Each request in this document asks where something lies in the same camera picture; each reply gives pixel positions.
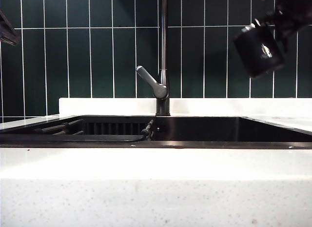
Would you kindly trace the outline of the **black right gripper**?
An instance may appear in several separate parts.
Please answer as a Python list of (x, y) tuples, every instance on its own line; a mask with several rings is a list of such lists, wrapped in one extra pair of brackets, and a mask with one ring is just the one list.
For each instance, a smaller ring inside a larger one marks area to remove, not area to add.
[(288, 39), (296, 32), (295, 22), (279, 10), (267, 13), (265, 22), (274, 24), (275, 39), (283, 45), (283, 50), (287, 53)]

